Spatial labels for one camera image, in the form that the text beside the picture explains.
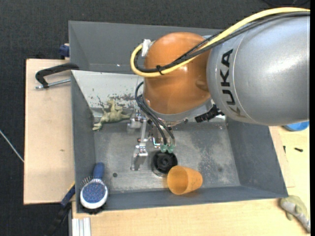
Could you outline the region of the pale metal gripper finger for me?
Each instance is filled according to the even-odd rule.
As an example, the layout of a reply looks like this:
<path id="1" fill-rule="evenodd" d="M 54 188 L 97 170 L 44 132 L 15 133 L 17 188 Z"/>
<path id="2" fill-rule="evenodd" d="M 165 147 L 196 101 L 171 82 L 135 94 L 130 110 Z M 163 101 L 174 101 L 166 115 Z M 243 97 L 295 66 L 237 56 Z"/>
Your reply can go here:
<path id="1" fill-rule="evenodd" d="M 148 155 L 149 154 L 145 145 L 136 145 L 134 147 L 130 169 L 132 171 L 138 171 L 141 165 L 143 165 L 146 161 Z"/>
<path id="2" fill-rule="evenodd" d="M 146 131 L 146 119 L 143 117 L 132 117 L 127 124 L 127 133 L 134 133 L 136 130 Z"/>

